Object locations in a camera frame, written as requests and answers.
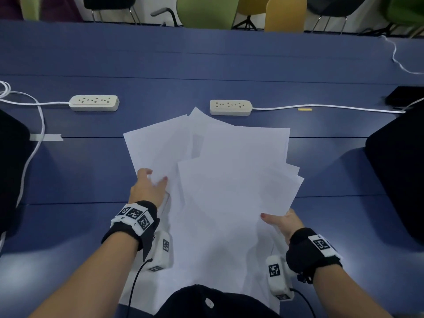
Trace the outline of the white power strip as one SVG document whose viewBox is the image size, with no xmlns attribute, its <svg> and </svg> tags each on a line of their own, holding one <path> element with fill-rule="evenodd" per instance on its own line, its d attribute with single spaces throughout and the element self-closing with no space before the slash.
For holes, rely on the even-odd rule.
<svg viewBox="0 0 424 318">
<path fill-rule="evenodd" d="M 249 116 L 253 106 L 248 100 L 211 100 L 212 116 Z"/>
<path fill-rule="evenodd" d="M 115 112 L 119 102 L 116 95 L 76 95 L 68 105 L 75 112 Z"/>
</svg>

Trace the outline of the black chair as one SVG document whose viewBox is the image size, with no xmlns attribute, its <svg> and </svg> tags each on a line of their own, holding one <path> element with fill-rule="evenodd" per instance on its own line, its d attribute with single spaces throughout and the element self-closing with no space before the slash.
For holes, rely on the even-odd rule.
<svg viewBox="0 0 424 318">
<path fill-rule="evenodd" d="M 97 12 L 100 21 L 103 22 L 102 10 L 128 10 L 135 25 L 141 25 L 140 18 L 136 13 L 134 5 L 136 0 L 83 0 L 83 5 L 91 11 L 93 22 L 96 22 L 95 13 Z"/>
</svg>

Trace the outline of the person's left forearm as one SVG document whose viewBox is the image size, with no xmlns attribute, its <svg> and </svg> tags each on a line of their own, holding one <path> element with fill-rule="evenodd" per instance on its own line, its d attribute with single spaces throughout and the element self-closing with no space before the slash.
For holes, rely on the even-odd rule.
<svg viewBox="0 0 424 318">
<path fill-rule="evenodd" d="M 112 318 L 138 245 L 126 233 L 112 234 L 28 318 Z"/>
</svg>

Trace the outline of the pile of white paper sheets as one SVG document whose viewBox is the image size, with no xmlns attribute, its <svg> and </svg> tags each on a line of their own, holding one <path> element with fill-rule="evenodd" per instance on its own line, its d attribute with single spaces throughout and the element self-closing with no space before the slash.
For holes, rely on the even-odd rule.
<svg viewBox="0 0 424 318">
<path fill-rule="evenodd" d="M 169 194 L 158 230 L 171 237 L 171 265 L 146 264 L 131 306 L 153 315 L 173 292 L 202 284 L 279 312 L 265 260 L 286 247 L 260 214 L 284 215 L 304 180 L 286 163 L 290 129 L 232 126 L 195 108 L 123 136 L 134 169 L 152 169 L 153 182 L 167 176 Z"/>
</svg>

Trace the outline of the person's right hand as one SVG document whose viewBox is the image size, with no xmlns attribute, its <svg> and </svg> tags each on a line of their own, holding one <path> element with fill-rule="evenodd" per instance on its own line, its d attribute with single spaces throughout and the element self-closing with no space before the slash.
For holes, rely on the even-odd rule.
<svg viewBox="0 0 424 318">
<path fill-rule="evenodd" d="M 285 214 L 285 228 L 284 229 L 279 229 L 277 227 L 275 228 L 277 228 L 282 233 L 282 235 L 284 236 L 285 242 L 287 243 L 287 245 L 289 245 L 290 239 L 293 236 L 293 234 L 304 227 L 305 226 L 300 220 L 300 218 L 297 216 L 294 210 L 290 208 L 289 211 Z"/>
</svg>

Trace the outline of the green chair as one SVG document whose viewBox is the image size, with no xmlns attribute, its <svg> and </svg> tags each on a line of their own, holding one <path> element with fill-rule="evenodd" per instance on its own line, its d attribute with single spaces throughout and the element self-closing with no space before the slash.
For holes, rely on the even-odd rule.
<svg viewBox="0 0 424 318">
<path fill-rule="evenodd" d="M 400 26 L 424 26 L 424 0 L 388 0 L 384 17 Z"/>
<path fill-rule="evenodd" d="M 185 28 L 231 30 L 239 0 L 176 0 L 176 11 Z"/>
</svg>

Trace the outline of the large black rounded object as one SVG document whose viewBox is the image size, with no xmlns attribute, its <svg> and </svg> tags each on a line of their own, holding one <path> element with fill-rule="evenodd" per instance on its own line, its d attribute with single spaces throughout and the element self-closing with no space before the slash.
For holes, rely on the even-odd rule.
<svg viewBox="0 0 424 318">
<path fill-rule="evenodd" d="M 424 246 L 424 106 L 371 134 L 364 152 L 407 233 Z"/>
<path fill-rule="evenodd" d="M 24 166 L 32 147 L 28 128 L 0 110 L 0 236 L 13 222 Z"/>
</svg>

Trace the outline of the mustard yellow chair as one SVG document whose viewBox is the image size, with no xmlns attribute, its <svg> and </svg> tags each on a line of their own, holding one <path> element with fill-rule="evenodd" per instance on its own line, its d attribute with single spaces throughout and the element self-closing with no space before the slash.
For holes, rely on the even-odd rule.
<svg viewBox="0 0 424 318">
<path fill-rule="evenodd" d="M 270 0 L 239 0 L 237 13 L 245 15 L 246 19 L 234 25 L 232 29 L 241 28 L 244 25 L 244 30 L 258 31 L 257 27 L 252 22 L 253 15 L 265 14 L 267 4 Z"/>
</svg>

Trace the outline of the person's black garment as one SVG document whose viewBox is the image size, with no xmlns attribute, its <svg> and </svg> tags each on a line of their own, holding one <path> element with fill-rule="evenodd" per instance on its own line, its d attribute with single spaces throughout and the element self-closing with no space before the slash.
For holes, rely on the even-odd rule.
<svg viewBox="0 0 424 318">
<path fill-rule="evenodd" d="M 174 292 L 154 318 L 282 318 L 259 300 L 195 284 Z"/>
</svg>

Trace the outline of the light wooden chair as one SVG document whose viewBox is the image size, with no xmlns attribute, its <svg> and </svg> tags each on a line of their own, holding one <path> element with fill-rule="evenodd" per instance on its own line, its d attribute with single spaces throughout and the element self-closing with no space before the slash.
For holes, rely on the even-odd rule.
<svg viewBox="0 0 424 318">
<path fill-rule="evenodd" d="M 264 31 L 303 33 L 306 13 L 307 0 L 269 0 Z"/>
</svg>

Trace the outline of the black flat device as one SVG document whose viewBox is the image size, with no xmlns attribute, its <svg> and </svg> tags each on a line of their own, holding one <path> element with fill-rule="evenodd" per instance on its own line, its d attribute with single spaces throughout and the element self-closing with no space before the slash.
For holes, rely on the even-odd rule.
<svg viewBox="0 0 424 318">
<path fill-rule="evenodd" d="M 422 98 L 424 98 L 424 86 L 401 85 L 386 96 L 384 102 L 395 109 L 403 109 L 413 102 L 421 101 Z"/>
</svg>

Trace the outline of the person's right forearm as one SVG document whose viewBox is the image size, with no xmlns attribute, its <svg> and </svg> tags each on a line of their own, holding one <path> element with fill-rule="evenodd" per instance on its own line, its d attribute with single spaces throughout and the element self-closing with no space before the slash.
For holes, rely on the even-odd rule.
<svg viewBox="0 0 424 318">
<path fill-rule="evenodd" d="M 329 318 L 393 318 L 339 265 L 317 268 L 313 286 Z"/>
</svg>

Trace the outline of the person's left hand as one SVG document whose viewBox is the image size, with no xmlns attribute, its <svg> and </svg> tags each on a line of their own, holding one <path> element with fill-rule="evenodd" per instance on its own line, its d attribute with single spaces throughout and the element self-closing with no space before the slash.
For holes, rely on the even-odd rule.
<svg viewBox="0 0 424 318">
<path fill-rule="evenodd" d="M 162 205 L 165 195 L 158 196 L 155 194 L 155 183 L 153 183 L 150 179 L 150 175 L 152 173 L 153 171 L 148 168 L 141 168 L 138 170 L 137 181 L 130 189 L 128 204 L 139 201 L 148 201 L 153 203 L 156 208 L 159 208 Z"/>
</svg>

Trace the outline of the purple chair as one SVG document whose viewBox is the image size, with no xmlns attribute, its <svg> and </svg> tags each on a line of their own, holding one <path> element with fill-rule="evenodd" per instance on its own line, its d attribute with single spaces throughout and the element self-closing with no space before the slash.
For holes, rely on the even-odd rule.
<svg viewBox="0 0 424 318">
<path fill-rule="evenodd" d="M 74 0 L 0 0 L 0 19 L 82 22 Z"/>
</svg>

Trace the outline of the dark grey chair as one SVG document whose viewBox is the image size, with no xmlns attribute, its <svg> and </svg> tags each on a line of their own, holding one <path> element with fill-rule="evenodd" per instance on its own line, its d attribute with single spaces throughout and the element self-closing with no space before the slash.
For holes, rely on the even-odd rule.
<svg viewBox="0 0 424 318">
<path fill-rule="evenodd" d="M 346 26 L 347 17 L 352 15 L 364 1 L 365 0 L 307 0 L 307 9 L 312 14 L 319 16 L 311 33 L 314 32 L 316 26 L 324 16 L 328 17 L 328 20 L 323 32 L 326 30 L 331 17 L 344 18 L 344 23 L 340 32 L 340 34 L 342 34 Z"/>
</svg>

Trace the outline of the white tape strip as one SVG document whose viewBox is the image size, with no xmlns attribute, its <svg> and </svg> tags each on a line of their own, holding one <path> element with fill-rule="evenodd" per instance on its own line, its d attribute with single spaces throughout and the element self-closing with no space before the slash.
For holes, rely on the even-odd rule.
<svg viewBox="0 0 424 318">
<path fill-rule="evenodd" d="M 30 141 L 32 142 L 62 142 L 64 139 L 61 134 L 30 134 Z"/>
</svg>

